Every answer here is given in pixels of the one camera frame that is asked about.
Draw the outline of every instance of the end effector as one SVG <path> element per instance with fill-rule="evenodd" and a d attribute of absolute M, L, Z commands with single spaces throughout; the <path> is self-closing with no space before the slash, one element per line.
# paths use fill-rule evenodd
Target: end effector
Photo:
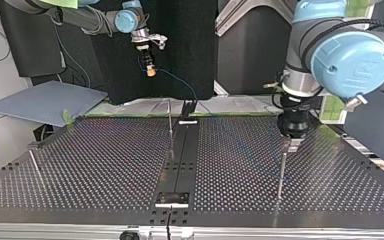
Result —
<path fill-rule="evenodd" d="M 323 89 L 338 96 L 348 110 L 367 104 L 364 96 L 384 91 L 384 33 L 356 28 L 382 21 L 344 21 L 346 0 L 302 0 L 293 20 L 279 128 L 284 135 L 305 136 L 309 100 Z"/>
<path fill-rule="evenodd" d="M 136 49 L 140 52 L 145 63 L 147 74 L 156 74 L 152 58 L 151 43 L 164 50 L 167 37 L 160 34 L 150 34 L 147 27 L 148 14 L 145 14 L 139 0 L 123 2 L 123 10 L 103 13 L 90 7 L 100 0 L 79 0 L 79 8 L 60 8 L 40 0 L 5 0 L 13 7 L 29 14 L 47 14 L 56 23 L 69 23 L 80 27 L 86 34 L 109 34 L 113 32 L 129 33 Z"/>
<path fill-rule="evenodd" d="M 153 77 L 157 72 L 150 45 L 155 43 L 160 50 L 164 50 L 167 37 L 160 34 L 150 34 L 146 23 L 148 18 L 149 15 L 144 14 L 140 1 L 132 0 L 123 3 L 123 10 L 116 13 L 114 21 L 120 32 L 131 34 L 132 42 L 140 52 L 148 77 Z"/>

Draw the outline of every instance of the metal bar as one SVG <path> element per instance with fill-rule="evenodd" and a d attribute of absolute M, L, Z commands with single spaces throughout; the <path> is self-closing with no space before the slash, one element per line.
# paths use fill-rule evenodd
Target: metal bar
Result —
<path fill-rule="evenodd" d="M 29 154 L 30 154 L 30 158 L 32 159 L 32 162 L 33 162 L 33 165 L 34 165 L 34 169 L 36 171 L 39 171 L 39 166 L 37 165 L 36 158 L 34 156 L 33 150 L 29 149 Z"/>
<path fill-rule="evenodd" d="M 169 121 L 169 127 L 170 127 L 170 137 L 173 138 L 173 121 L 172 121 L 172 117 L 171 117 L 170 99 L 168 99 L 168 102 L 167 102 L 167 111 L 168 111 L 168 121 Z"/>
<path fill-rule="evenodd" d="M 277 192 L 277 198 L 282 199 L 282 189 L 283 189 L 283 178 L 285 177 L 285 167 L 286 167 L 286 158 L 288 153 L 285 151 L 282 153 L 282 160 L 280 163 L 280 178 L 279 178 L 279 190 Z"/>
<path fill-rule="evenodd" d="M 216 34 L 223 36 L 251 9 L 265 6 L 276 10 L 288 23 L 293 20 L 293 2 L 287 0 L 232 0 L 216 20 Z"/>

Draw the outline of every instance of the metal probe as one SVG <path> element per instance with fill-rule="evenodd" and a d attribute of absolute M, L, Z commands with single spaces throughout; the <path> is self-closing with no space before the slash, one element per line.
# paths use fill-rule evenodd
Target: metal probe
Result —
<path fill-rule="evenodd" d="M 171 120 L 171 102 L 170 99 L 168 100 L 168 105 L 167 105 L 167 111 L 168 111 L 168 121 L 169 121 L 169 133 L 170 137 L 173 138 L 173 121 Z"/>
<path fill-rule="evenodd" d="M 277 192 L 278 200 L 282 199 L 282 190 L 283 190 L 283 182 L 285 179 L 285 169 L 286 169 L 286 159 L 288 158 L 288 153 L 294 153 L 298 151 L 299 146 L 301 145 L 303 138 L 286 138 L 282 158 L 280 162 L 280 178 L 279 178 L 279 188 Z"/>
<path fill-rule="evenodd" d="M 280 160 L 280 178 L 279 178 L 279 188 L 277 190 L 278 200 L 282 199 L 282 189 L 283 189 L 283 179 L 285 177 L 285 168 L 286 168 L 286 158 L 288 157 L 288 149 L 291 143 L 291 139 L 288 138 L 285 140 L 283 147 L 282 158 Z"/>

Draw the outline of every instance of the black backdrop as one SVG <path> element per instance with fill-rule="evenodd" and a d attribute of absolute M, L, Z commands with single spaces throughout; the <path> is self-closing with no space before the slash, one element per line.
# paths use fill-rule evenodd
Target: black backdrop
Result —
<path fill-rule="evenodd" d="M 185 79 L 199 99 L 213 96 L 216 78 L 216 0 L 141 0 L 145 13 L 150 14 L 151 33 L 168 37 L 166 49 L 153 45 L 157 68 Z M 101 0 L 94 7 L 120 9 L 121 1 Z M 120 104 L 140 97 L 172 96 L 194 99 L 191 90 L 164 72 L 148 78 L 141 72 L 138 53 L 129 34 L 93 36 L 92 45 L 107 85 L 111 102 Z"/>

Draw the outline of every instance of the metal plate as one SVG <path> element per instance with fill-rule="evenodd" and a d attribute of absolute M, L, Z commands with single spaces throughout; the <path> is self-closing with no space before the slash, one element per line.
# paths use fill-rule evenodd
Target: metal plate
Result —
<path fill-rule="evenodd" d="M 35 152 L 40 172 L 30 160 L 14 163 L 12 171 L 7 167 L 0 177 L 0 210 L 65 213 L 57 221 L 88 221 L 78 218 L 85 213 L 140 217 L 152 205 L 168 157 L 168 129 L 163 118 L 84 119 Z"/>
<path fill-rule="evenodd" d="M 279 202 L 282 141 L 276 118 L 201 119 L 190 224 L 384 226 L 384 172 L 326 126 L 289 154 Z"/>

